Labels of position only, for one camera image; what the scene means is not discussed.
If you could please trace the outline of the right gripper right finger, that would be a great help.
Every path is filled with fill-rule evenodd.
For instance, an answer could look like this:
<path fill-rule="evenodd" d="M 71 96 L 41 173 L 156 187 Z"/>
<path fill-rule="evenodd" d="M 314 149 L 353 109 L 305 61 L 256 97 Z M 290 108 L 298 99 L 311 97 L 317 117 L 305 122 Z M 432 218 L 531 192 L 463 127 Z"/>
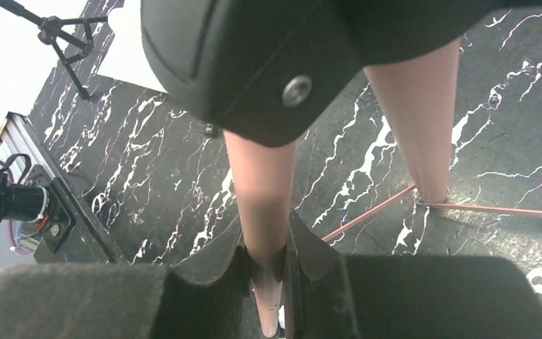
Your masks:
<path fill-rule="evenodd" d="M 513 262 L 341 254 L 295 211 L 284 301 L 288 338 L 542 338 L 542 303 Z"/>

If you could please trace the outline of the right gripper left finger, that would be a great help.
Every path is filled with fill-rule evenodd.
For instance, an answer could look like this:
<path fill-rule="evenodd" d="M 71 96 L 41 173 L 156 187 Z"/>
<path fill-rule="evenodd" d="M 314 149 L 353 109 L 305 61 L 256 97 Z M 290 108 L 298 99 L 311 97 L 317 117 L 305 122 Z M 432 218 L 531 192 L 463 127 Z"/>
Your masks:
<path fill-rule="evenodd" d="M 238 220 L 175 266 L 53 263 L 0 273 L 0 338 L 238 338 Z"/>

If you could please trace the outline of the pink music stand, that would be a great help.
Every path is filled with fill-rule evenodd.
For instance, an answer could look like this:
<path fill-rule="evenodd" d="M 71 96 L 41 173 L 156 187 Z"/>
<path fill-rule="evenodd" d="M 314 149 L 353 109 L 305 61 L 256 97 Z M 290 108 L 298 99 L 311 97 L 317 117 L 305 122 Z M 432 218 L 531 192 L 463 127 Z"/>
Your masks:
<path fill-rule="evenodd" d="M 459 46 L 489 13 L 532 1 L 143 1 L 157 80 L 221 128 L 261 334 L 278 338 L 297 141 L 363 71 L 422 199 L 442 203 Z"/>

